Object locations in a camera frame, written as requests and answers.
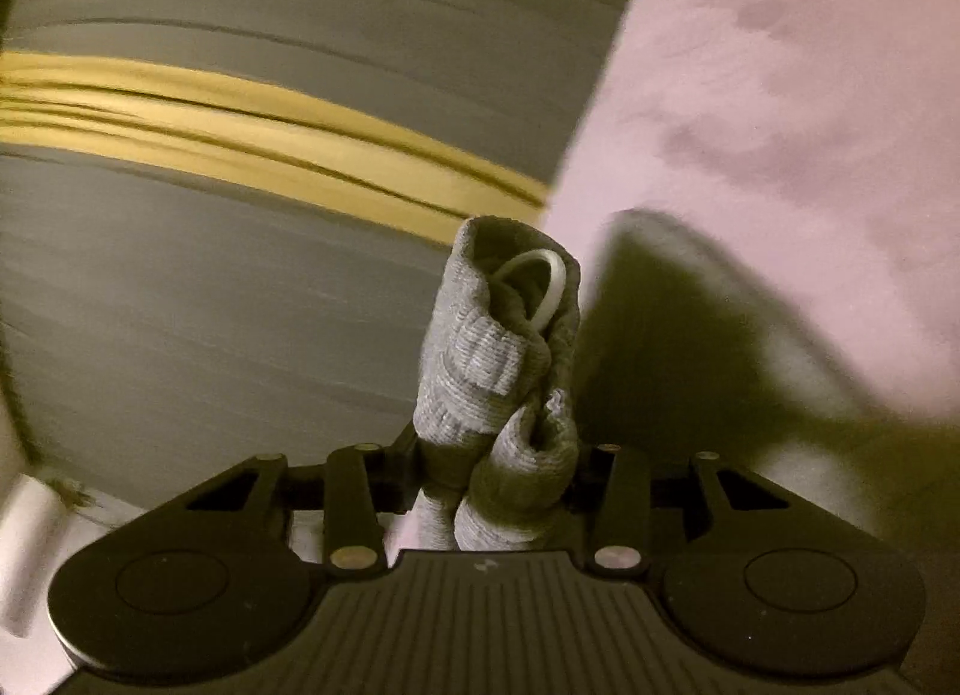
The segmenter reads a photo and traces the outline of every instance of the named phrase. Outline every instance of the rolled gray fabric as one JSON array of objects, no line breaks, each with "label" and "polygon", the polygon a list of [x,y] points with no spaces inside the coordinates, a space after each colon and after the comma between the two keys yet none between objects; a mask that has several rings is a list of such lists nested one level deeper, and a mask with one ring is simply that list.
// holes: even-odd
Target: rolled gray fabric
[{"label": "rolled gray fabric", "polygon": [[[530,320],[546,265],[491,278],[532,249],[555,251],[566,268],[542,335]],[[414,427],[428,481],[404,548],[533,549],[563,519],[578,454],[569,386],[579,283],[576,261],[534,228],[493,217],[461,227],[421,353]]]}]

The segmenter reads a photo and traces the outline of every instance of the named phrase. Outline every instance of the pink fabric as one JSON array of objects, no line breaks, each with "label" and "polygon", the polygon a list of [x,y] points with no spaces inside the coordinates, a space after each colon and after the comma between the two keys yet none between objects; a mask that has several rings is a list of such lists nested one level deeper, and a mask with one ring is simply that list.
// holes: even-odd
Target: pink fabric
[{"label": "pink fabric", "polygon": [[632,0],[544,230],[584,267],[664,210],[896,411],[960,414],[960,5]]}]

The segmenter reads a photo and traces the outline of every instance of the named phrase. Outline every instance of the white cylinder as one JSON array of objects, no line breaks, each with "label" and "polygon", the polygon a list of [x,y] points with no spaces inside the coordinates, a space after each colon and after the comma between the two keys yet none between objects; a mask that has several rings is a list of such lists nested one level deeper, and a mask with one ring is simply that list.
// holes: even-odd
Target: white cylinder
[{"label": "white cylinder", "polygon": [[67,515],[54,489],[21,475],[0,512],[0,629],[27,636]]}]

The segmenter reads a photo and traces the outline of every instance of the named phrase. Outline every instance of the white cord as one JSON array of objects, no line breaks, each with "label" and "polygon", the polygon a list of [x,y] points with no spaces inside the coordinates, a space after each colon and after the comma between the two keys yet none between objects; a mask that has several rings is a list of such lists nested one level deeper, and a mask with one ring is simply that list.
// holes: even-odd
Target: white cord
[{"label": "white cord", "polygon": [[513,259],[504,262],[503,266],[493,274],[493,280],[503,281],[520,265],[535,261],[544,261],[550,265],[550,283],[546,288],[546,294],[544,294],[544,299],[541,299],[541,304],[536,307],[534,315],[530,318],[530,323],[534,329],[542,332],[557,313],[560,300],[563,299],[563,290],[566,288],[566,265],[563,264],[560,254],[549,251],[549,249],[533,249],[533,251],[517,254]]}]

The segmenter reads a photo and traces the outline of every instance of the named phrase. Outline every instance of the yellow fabric band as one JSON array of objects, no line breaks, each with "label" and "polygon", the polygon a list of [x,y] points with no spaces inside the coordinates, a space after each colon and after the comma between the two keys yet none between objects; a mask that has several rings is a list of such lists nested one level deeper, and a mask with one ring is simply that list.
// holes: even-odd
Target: yellow fabric band
[{"label": "yellow fabric band", "polygon": [[0,141],[179,170],[450,243],[536,224],[547,187],[414,131],[254,80],[102,56],[0,54]]}]

